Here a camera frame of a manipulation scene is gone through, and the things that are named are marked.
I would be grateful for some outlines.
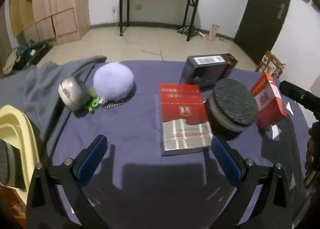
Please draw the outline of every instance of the tile floor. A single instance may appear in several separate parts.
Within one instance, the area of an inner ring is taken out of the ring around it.
[[[176,30],[151,27],[129,27],[124,36],[119,28],[91,29],[80,41],[54,46],[38,66],[47,61],[63,64],[71,60],[104,55],[107,60],[166,60],[182,61],[190,55],[230,53],[237,60],[237,68],[254,71],[256,66],[232,41],[209,41],[200,36],[186,42],[186,36]]]

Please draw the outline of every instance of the fluffy ball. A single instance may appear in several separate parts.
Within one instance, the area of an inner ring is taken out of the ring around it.
[[[93,77],[93,88],[97,95],[107,101],[119,101],[127,97],[133,85],[132,71],[118,62],[102,66]]]

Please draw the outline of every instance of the blue gripper pad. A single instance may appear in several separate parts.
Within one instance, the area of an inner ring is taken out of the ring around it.
[[[87,149],[80,152],[76,158],[76,161],[80,163],[77,163],[77,169],[74,172],[76,173],[77,185],[79,187],[89,184],[107,149],[107,138],[103,135],[98,135]]]
[[[214,136],[212,138],[211,150],[214,156],[216,157],[218,163],[220,164],[229,183],[232,186],[237,187],[242,179],[242,171],[217,136]]]

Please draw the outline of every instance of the black table leg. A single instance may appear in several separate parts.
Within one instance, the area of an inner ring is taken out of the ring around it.
[[[186,12],[184,13],[184,19],[183,19],[182,27],[184,27],[186,25],[186,20],[187,20],[188,10],[189,10],[189,3],[190,3],[190,0],[187,0],[187,7],[186,7]]]
[[[195,21],[196,12],[197,12],[197,9],[198,9],[198,3],[199,3],[199,0],[196,0],[195,6],[193,7],[193,13],[192,13],[192,18],[191,18],[191,23],[190,23],[190,26],[189,26],[189,33],[188,33],[188,37],[187,37],[187,42],[190,41],[191,30],[192,30],[192,27],[193,27],[193,23]]]
[[[123,10],[123,0],[119,0],[119,28],[120,28],[120,36],[123,36],[123,33],[122,33],[122,10]]]
[[[130,0],[127,0],[127,27],[129,26],[129,9],[130,9]]]

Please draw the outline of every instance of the metal bolt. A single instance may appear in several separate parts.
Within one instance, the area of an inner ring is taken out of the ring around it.
[[[36,164],[36,169],[41,169],[43,167],[42,163]]]
[[[63,163],[67,166],[72,164],[73,159],[72,158],[67,158]]]
[[[254,165],[254,161],[252,159],[250,159],[250,158],[246,159],[245,162],[246,162],[246,164],[248,166],[253,166]]]
[[[276,168],[277,169],[281,169],[282,168],[282,164],[281,163],[276,163]]]

